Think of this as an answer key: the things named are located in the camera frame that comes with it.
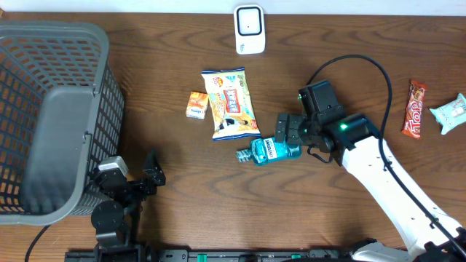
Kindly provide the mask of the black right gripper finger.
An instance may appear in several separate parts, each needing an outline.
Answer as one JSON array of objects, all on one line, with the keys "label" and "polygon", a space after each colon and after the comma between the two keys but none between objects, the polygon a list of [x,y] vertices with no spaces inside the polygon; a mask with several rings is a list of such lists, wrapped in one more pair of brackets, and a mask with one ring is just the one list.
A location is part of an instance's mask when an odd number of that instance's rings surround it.
[{"label": "black right gripper finger", "polygon": [[301,115],[288,115],[288,130],[287,130],[287,143],[292,145],[301,145],[302,139],[300,138],[299,128],[303,122]]},{"label": "black right gripper finger", "polygon": [[278,143],[284,143],[287,140],[288,120],[289,114],[280,113],[277,116],[275,125],[275,141]]}]

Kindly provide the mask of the teal mouthwash bottle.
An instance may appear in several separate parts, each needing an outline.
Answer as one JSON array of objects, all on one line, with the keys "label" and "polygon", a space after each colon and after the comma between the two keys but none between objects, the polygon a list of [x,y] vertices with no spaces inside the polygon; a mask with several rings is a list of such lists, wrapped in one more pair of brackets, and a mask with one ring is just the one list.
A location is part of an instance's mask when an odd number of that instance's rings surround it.
[{"label": "teal mouthwash bottle", "polygon": [[302,155],[300,145],[277,142],[275,137],[252,140],[249,148],[236,152],[239,162],[254,162],[257,166],[268,165],[287,159],[297,159]]}]

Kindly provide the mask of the yellow snack bag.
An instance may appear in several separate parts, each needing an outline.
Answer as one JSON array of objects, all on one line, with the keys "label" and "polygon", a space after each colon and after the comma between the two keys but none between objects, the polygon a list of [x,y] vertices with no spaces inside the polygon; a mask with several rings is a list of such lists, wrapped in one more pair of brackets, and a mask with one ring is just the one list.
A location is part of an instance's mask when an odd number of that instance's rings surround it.
[{"label": "yellow snack bag", "polygon": [[202,77],[213,115],[213,140],[259,137],[245,69],[205,70]]}]

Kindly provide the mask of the red brown chocolate bar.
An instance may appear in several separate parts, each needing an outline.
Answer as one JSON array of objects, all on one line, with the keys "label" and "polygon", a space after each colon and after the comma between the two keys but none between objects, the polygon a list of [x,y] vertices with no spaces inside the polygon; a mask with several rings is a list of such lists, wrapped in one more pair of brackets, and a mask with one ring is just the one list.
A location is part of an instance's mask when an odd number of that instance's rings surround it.
[{"label": "red brown chocolate bar", "polygon": [[415,139],[421,137],[422,109],[426,91],[426,84],[413,79],[410,81],[406,115],[401,132]]}]

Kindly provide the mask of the small orange snack packet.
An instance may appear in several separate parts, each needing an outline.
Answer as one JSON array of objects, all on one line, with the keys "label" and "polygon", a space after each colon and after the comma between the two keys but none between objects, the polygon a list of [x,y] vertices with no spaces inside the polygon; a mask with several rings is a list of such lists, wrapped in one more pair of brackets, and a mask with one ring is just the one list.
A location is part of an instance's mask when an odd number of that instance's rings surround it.
[{"label": "small orange snack packet", "polygon": [[186,116],[195,119],[204,119],[208,109],[208,95],[201,92],[191,92],[186,107]]}]

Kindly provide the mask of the teal wet wipes pack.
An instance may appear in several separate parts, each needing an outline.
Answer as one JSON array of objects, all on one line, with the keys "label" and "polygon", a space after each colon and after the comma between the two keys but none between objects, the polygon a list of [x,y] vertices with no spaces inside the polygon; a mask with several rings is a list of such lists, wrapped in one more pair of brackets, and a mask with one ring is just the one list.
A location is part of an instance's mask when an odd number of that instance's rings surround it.
[{"label": "teal wet wipes pack", "polygon": [[466,122],[465,97],[459,93],[455,100],[438,108],[430,108],[430,112],[435,117],[436,122],[442,126],[441,134],[445,135]]}]

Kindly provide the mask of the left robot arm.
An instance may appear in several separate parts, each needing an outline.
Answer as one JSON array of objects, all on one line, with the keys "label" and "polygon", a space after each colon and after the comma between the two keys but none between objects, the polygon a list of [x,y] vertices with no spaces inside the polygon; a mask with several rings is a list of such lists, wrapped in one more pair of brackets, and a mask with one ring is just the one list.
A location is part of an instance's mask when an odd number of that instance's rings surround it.
[{"label": "left robot arm", "polygon": [[128,180],[125,161],[120,156],[103,160],[91,183],[109,197],[98,204],[91,215],[98,245],[96,261],[157,261],[157,254],[137,240],[142,202],[166,184],[166,177],[151,150],[143,164],[145,177]]}]

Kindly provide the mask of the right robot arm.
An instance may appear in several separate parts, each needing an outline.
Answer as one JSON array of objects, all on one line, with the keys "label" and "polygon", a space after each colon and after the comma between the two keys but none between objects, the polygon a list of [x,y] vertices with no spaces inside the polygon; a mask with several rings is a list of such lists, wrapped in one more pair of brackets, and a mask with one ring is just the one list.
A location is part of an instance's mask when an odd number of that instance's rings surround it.
[{"label": "right robot arm", "polygon": [[442,211],[392,154],[362,114],[280,114],[279,142],[318,148],[353,175],[382,208],[405,250],[368,241],[347,252],[354,261],[464,261],[465,229]]}]

